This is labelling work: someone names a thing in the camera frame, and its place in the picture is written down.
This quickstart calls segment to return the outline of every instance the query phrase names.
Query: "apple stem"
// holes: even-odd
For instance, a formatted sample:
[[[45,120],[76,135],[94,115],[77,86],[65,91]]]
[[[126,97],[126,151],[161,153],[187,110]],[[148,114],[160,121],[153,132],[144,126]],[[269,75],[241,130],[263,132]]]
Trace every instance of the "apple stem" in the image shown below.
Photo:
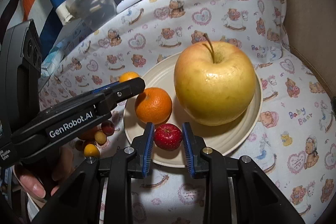
[[[209,42],[209,45],[210,45],[210,48],[211,48],[210,52],[211,52],[212,61],[215,63],[215,51],[213,49],[212,42],[211,42],[211,40],[210,40],[210,38],[209,38],[209,36],[208,36],[207,33],[205,33],[203,36]]]

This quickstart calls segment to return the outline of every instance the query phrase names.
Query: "yellow apple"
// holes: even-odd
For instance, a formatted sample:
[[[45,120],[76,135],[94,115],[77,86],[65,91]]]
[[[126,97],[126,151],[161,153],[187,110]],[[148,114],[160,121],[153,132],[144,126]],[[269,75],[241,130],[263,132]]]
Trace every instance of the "yellow apple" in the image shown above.
[[[218,126],[238,118],[250,104],[256,75],[250,59],[226,42],[198,42],[179,56],[176,96],[198,123]]]

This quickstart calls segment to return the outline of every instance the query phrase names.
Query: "screw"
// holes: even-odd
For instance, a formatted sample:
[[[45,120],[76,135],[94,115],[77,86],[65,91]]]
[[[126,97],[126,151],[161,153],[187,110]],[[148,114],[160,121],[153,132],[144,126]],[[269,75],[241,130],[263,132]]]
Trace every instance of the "screw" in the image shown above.
[[[251,158],[249,156],[242,156],[241,160],[246,164],[251,162]]]
[[[92,163],[94,163],[96,161],[96,157],[87,157],[86,158],[86,162],[88,163],[88,164],[92,164]]]
[[[203,152],[206,153],[206,154],[211,154],[212,153],[212,148],[205,147],[205,148],[203,148]]]
[[[131,146],[126,147],[126,148],[124,149],[124,152],[125,152],[126,154],[132,154],[132,153],[134,152],[134,148],[131,147]]]

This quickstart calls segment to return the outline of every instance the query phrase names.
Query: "plastic container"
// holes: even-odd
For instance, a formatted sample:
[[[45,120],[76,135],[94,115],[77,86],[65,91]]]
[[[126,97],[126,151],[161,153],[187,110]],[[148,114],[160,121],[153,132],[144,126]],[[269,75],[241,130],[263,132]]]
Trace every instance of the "plastic container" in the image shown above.
[[[66,7],[72,16],[82,18],[92,31],[117,14],[114,0],[67,0]]]

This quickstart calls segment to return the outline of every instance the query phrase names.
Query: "orange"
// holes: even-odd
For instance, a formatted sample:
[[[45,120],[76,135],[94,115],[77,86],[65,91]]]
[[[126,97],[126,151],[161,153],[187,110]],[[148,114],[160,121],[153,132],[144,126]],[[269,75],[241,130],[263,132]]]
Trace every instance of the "orange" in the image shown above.
[[[122,74],[120,76],[119,82],[122,83],[122,82],[131,80],[131,79],[137,78],[137,77],[140,77],[140,75],[137,74],[136,72],[134,72],[134,71],[127,71],[127,72],[125,72],[124,74]]]
[[[88,144],[84,148],[84,156],[85,157],[100,157],[100,152],[97,147],[95,147],[93,144]]]
[[[173,108],[169,94],[161,88],[148,88],[135,101],[135,113],[140,121],[154,124],[165,122]]]

